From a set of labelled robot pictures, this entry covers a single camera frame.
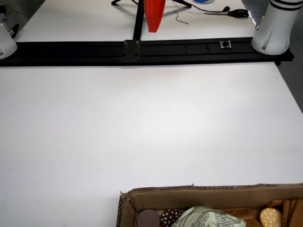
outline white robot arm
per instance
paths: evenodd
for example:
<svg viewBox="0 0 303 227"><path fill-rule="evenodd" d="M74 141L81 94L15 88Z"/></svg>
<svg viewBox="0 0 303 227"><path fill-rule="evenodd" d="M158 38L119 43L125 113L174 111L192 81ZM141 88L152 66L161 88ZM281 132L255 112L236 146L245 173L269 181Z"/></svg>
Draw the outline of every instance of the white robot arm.
<svg viewBox="0 0 303 227"><path fill-rule="evenodd" d="M285 53L295 18L302 5L303 0L271 0L252 39L252 47L268 55Z"/></svg>
<svg viewBox="0 0 303 227"><path fill-rule="evenodd" d="M11 32L8 32L4 24L0 24L0 60L9 57L17 50L17 44L13 40Z"/></svg>

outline brown cardboard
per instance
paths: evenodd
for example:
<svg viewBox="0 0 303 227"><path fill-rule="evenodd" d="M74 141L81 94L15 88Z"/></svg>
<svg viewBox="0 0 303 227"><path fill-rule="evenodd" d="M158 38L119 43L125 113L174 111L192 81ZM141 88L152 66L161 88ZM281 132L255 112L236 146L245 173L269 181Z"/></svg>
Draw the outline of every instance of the brown cardboard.
<svg viewBox="0 0 303 227"><path fill-rule="evenodd" d="M116 227L134 227L136 214L146 209L186 210L193 206L260 209L279 199L303 199L303 184L133 189L120 196Z"/></svg>

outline red object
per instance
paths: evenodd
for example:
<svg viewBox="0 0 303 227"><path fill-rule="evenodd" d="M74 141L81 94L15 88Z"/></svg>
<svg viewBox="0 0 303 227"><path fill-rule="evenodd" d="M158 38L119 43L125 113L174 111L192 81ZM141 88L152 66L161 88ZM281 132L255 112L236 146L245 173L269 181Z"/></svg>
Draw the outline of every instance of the red object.
<svg viewBox="0 0 303 227"><path fill-rule="evenodd" d="M144 12L149 32L157 32L164 12L166 0L144 0Z"/></svg>

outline black cable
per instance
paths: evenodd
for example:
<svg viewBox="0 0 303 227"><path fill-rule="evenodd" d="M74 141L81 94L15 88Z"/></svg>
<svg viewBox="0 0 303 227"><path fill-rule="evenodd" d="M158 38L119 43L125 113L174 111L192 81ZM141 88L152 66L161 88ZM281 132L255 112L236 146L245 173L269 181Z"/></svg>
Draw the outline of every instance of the black cable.
<svg viewBox="0 0 303 227"><path fill-rule="evenodd" d="M184 21L182 21L182 20L178 20L179 13L178 13L177 11L174 11L174 12L177 14L176 21L181 22L181 23L183 23L183 24L189 25L189 23L187 23L187 22L184 22Z"/></svg>
<svg viewBox="0 0 303 227"><path fill-rule="evenodd" d="M199 7L197 7L197 6L193 5L193 4L190 4L190 3L189 3L189 5L191 5L192 7L196 8L196 9L198 9L198 10L200 10L200 11L208 12L208 13L222 13L222 12L228 12L228 11L231 9L230 7L226 6L222 11L209 11L209 10L206 10L206 9L200 9Z"/></svg>
<svg viewBox="0 0 303 227"><path fill-rule="evenodd" d="M3 3L3 5L5 6L5 7L7 7L7 8L9 8L10 9L10 11L13 11L13 12L15 12L15 13L19 13L19 14L22 14L22 15L24 15L25 16L25 14L24 13L21 13L21 12L18 12L18 11L16 11L16 10L13 10L11 7L9 7L5 2L3 2L2 0L0 0L0 2L2 2Z"/></svg>

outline scissors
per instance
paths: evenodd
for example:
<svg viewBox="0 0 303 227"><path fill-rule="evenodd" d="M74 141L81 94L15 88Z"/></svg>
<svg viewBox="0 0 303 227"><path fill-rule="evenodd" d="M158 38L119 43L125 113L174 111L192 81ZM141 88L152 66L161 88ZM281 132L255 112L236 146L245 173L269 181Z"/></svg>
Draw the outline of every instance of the scissors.
<svg viewBox="0 0 303 227"><path fill-rule="evenodd" d="M233 11L227 11L227 12L205 12L204 14L208 14L208 15L226 15L226 16L230 16L230 17L234 17L234 18L240 18L240 19L244 19L244 18L248 18L249 14L248 14L248 10L246 9L235 9Z"/></svg>

